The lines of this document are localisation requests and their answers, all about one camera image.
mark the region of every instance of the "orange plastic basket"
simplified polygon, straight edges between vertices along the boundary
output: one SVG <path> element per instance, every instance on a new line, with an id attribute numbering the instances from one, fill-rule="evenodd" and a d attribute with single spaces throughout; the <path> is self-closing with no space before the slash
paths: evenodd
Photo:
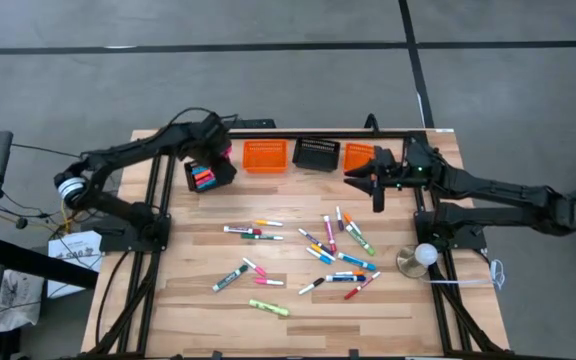
<path id="1" fill-rule="evenodd" d="M 375 147 L 365 144 L 346 144 L 346 154 L 344 155 L 344 171 L 356 169 L 366 165 L 368 160 L 375 157 Z"/>
<path id="2" fill-rule="evenodd" d="M 244 141 L 244 169 L 249 173 L 280 173 L 288 167 L 288 141 Z"/>

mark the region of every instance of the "green marker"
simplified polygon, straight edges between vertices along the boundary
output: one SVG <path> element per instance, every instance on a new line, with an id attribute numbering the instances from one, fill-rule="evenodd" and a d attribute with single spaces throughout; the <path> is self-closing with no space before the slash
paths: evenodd
<path id="1" fill-rule="evenodd" d="M 214 292 L 217 292 L 230 284 L 231 282 L 235 281 L 241 274 L 245 273 L 248 270 L 248 265 L 241 265 L 241 267 L 223 278 L 220 282 L 218 282 L 215 286 L 212 287 Z"/>
<path id="2" fill-rule="evenodd" d="M 361 247 L 366 250 L 368 255 L 375 256 L 375 249 L 373 249 L 372 246 L 370 246 L 370 244 L 368 244 L 368 242 L 361 235 L 359 235 L 352 226 L 346 226 L 346 231 L 350 233 L 350 236 L 352 236 L 353 239 L 357 240 L 359 245 L 361 245 Z"/>
<path id="3" fill-rule="evenodd" d="M 256 239 L 256 240 L 283 240 L 283 236 L 274 235 L 253 235 L 253 234 L 241 234 L 242 239 Z"/>
<path id="4" fill-rule="evenodd" d="M 263 303 L 261 301 L 257 301 L 254 299 L 250 299 L 250 301 L 248 302 L 248 305 L 250 305 L 252 307 L 256 307 L 259 310 L 269 311 L 271 313 L 281 315 L 281 316 L 288 316 L 290 314 L 288 309 L 284 309 L 284 308 L 281 308 L 281 307 L 275 306 L 275 305 L 266 304 L 266 303 Z"/>

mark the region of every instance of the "wooden tabletop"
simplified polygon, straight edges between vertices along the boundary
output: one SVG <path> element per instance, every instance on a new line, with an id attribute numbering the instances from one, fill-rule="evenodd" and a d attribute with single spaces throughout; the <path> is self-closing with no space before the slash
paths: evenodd
<path id="1" fill-rule="evenodd" d="M 135 131 L 133 139 L 152 133 Z M 454 133 L 429 130 L 428 140 L 440 148 L 448 162 L 461 167 Z M 347 141 L 340 142 L 342 153 L 337 171 L 300 169 L 289 161 L 283 174 L 259 175 L 242 169 L 243 140 L 233 140 L 231 158 L 239 171 L 237 177 L 232 184 L 203 194 L 189 192 L 183 166 L 176 167 L 169 209 L 173 230 L 159 267 L 147 356 L 210 356 L 213 350 L 224 356 L 343 356 L 351 348 L 365 356 L 442 353 L 430 285 L 404 277 L 395 265 L 399 249 L 417 242 L 412 221 L 413 191 L 388 189 L 385 211 L 373 213 L 371 199 L 342 182 L 343 144 Z M 352 142 L 381 145 L 401 157 L 399 139 Z M 289 144 L 290 160 L 294 141 Z M 119 196 L 127 201 L 143 201 L 149 170 L 149 161 L 126 168 Z M 159 190 L 163 178 L 162 169 Z M 461 204 L 471 205 L 469 201 Z M 382 275 L 347 301 L 343 296 L 356 283 L 324 283 L 299 296 L 299 289 L 321 276 L 358 269 L 341 260 L 332 265 L 316 260 L 305 250 L 308 240 L 297 232 L 304 228 L 326 243 L 322 215 L 336 218 L 336 206 L 353 216 L 376 255 L 368 256 L 347 233 L 339 233 L 333 226 L 339 250 L 376 264 Z M 283 222 L 284 227 L 263 230 L 284 236 L 284 240 L 244 240 L 237 234 L 223 233 L 224 225 L 246 225 L 258 218 Z M 458 250 L 453 255 L 459 279 L 489 279 L 486 264 L 474 252 Z M 99 303 L 119 256 L 110 254 L 103 260 L 82 351 L 94 346 Z M 257 274 L 249 270 L 214 293 L 212 286 L 240 267 L 242 257 L 285 285 L 255 284 Z M 126 260 L 104 308 L 102 334 L 124 305 L 132 255 Z M 465 307 L 481 328 L 499 346 L 507 347 L 492 285 L 464 285 L 461 294 Z M 282 318 L 251 308 L 250 299 L 287 308 L 290 316 Z M 458 349 L 454 315 L 450 306 L 446 307 L 453 346 Z M 140 310 L 131 327 L 129 350 L 136 347 L 139 314 Z"/>

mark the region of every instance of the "concrete floor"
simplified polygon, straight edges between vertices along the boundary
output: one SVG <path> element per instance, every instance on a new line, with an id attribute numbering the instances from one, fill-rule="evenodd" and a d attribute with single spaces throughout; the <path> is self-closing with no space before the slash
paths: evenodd
<path id="1" fill-rule="evenodd" d="M 415 0 L 417 41 L 576 40 L 576 1 Z M 0 0 L 0 47 L 405 41 L 394 0 Z M 576 48 L 423 50 L 435 125 L 455 128 L 467 169 L 576 187 Z M 420 127 L 406 50 L 0 56 L 0 129 L 69 152 L 126 141 L 201 105 L 280 127 Z M 15 149 L 4 189 L 58 209 L 52 176 L 69 160 Z M 488 229 L 504 261 L 498 293 L 518 353 L 576 358 L 576 234 Z M 48 234 L 0 222 L 29 248 Z M 92 294 L 50 301 L 22 347 L 36 359 L 79 351 Z"/>

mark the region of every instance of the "black table leg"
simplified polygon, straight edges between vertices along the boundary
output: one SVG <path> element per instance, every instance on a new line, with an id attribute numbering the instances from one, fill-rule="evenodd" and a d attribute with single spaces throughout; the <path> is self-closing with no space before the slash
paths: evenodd
<path id="1" fill-rule="evenodd" d="M 49 280 L 94 289 L 97 273 L 60 259 L 24 249 L 0 240 L 0 264 L 7 269 L 41 276 Z"/>

